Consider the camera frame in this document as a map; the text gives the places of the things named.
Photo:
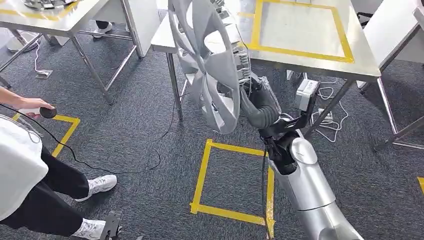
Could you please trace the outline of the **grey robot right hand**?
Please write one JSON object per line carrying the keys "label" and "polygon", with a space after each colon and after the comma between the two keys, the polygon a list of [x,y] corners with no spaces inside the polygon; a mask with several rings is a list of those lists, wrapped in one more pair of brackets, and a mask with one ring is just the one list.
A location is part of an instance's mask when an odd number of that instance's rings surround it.
{"label": "grey robot right hand", "polygon": [[265,129],[279,119],[281,107],[266,76],[252,73],[239,89],[240,106],[250,125]]}

